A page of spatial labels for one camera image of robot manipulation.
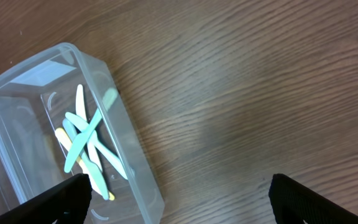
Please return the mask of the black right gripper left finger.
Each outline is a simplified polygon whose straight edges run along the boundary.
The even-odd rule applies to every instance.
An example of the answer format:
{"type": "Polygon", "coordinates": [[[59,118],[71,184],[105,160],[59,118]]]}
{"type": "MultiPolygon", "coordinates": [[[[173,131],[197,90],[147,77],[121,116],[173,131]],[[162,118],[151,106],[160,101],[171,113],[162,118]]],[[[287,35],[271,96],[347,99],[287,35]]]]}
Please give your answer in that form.
{"type": "Polygon", "coordinates": [[[0,224],[83,224],[92,187],[87,174],[76,174],[18,207],[0,215],[0,224]]]}

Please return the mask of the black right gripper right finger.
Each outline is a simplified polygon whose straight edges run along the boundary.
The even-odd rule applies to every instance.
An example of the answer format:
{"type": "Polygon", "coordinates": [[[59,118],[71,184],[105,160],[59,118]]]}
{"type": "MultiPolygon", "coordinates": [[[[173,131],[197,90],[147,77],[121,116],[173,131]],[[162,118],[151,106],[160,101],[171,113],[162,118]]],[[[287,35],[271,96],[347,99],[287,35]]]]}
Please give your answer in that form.
{"type": "Polygon", "coordinates": [[[278,224],[358,224],[358,216],[284,174],[274,174],[268,192],[278,224]]]}

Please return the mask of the pale grey-blue plastic knife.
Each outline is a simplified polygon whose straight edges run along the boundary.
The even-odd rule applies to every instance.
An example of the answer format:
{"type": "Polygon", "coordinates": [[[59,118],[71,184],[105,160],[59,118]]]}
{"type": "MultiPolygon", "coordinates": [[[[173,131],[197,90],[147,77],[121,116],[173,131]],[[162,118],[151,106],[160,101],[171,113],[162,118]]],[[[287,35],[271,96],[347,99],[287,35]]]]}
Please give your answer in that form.
{"type": "MultiPolygon", "coordinates": [[[[67,139],[70,140],[70,145],[67,147],[68,152],[70,152],[72,143],[77,137],[78,133],[74,125],[66,118],[63,120],[62,124],[66,132],[67,139]]],[[[84,164],[83,172],[87,170],[87,174],[89,175],[89,179],[91,181],[91,186],[97,188],[97,193],[99,193],[103,197],[103,199],[110,200],[111,196],[114,199],[114,195],[109,192],[107,188],[101,170],[94,162],[90,161],[84,149],[82,149],[80,155],[77,157],[76,160],[79,161],[80,159],[83,161],[84,164]]]]}

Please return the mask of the yellow plastic knife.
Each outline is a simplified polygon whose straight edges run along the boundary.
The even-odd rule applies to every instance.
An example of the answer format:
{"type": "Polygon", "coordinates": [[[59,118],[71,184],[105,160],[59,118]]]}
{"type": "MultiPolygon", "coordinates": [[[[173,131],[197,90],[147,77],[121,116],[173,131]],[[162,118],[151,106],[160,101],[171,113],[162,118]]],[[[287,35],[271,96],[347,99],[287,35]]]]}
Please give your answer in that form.
{"type": "MultiPolygon", "coordinates": [[[[58,141],[60,142],[60,144],[65,148],[67,149],[67,147],[70,145],[70,140],[67,139],[67,135],[66,135],[66,132],[63,128],[57,128],[55,130],[55,136],[56,138],[58,139],[58,141]]],[[[83,171],[83,161],[80,159],[79,161],[76,160],[76,162],[78,163],[78,165],[81,167],[82,171],[83,171]]],[[[96,187],[92,187],[92,189],[94,191],[97,191],[97,188],[96,187]]],[[[113,197],[111,196],[111,199],[110,201],[113,201],[115,200],[115,196],[114,196],[114,199],[113,197]]]]}

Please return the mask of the white plastic knife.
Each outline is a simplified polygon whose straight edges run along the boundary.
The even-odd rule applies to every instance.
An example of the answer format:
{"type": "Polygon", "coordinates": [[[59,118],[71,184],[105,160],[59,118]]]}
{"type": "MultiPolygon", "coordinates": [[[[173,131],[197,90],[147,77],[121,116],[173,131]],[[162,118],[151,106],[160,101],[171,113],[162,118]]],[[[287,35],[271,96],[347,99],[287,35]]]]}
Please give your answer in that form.
{"type": "MultiPolygon", "coordinates": [[[[76,115],[81,117],[83,120],[87,121],[86,116],[86,109],[85,109],[85,98],[84,98],[84,91],[83,85],[79,84],[76,89],[76,105],[75,105],[75,112],[76,115]]],[[[93,143],[87,143],[88,155],[91,162],[95,163],[100,171],[103,171],[101,161],[99,159],[97,150],[93,143]]]]}

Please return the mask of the light blue plastic knife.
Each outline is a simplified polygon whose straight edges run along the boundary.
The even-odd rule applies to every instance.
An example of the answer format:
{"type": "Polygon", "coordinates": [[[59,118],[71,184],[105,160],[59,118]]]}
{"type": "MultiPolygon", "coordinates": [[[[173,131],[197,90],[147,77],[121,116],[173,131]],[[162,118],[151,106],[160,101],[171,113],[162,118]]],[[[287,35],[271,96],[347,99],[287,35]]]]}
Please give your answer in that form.
{"type": "MultiPolygon", "coordinates": [[[[71,112],[66,112],[65,117],[81,132],[85,131],[89,124],[81,117],[71,112]]],[[[120,158],[111,152],[99,139],[96,130],[94,129],[89,141],[102,153],[102,155],[109,161],[109,163],[118,171],[124,178],[128,179],[120,158]]]]}

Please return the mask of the mint green plastic knife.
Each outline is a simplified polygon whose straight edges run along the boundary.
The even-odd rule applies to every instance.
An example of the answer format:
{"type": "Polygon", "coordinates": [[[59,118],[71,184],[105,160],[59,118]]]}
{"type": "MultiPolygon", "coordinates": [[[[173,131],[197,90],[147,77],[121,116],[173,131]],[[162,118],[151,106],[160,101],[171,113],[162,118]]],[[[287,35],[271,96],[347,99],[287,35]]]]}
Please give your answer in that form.
{"type": "Polygon", "coordinates": [[[84,119],[77,116],[76,114],[70,112],[66,112],[65,117],[73,124],[83,124],[83,130],[76,136],[67,154],[64,171],[69,172],[71,171],[76,158],[81,154],[83,147],[90,139],[93,131],[96,129],[98,123],[102,120],[102,114],[100,110],[97,109],[89,123],[87,123],[84,119]]]}

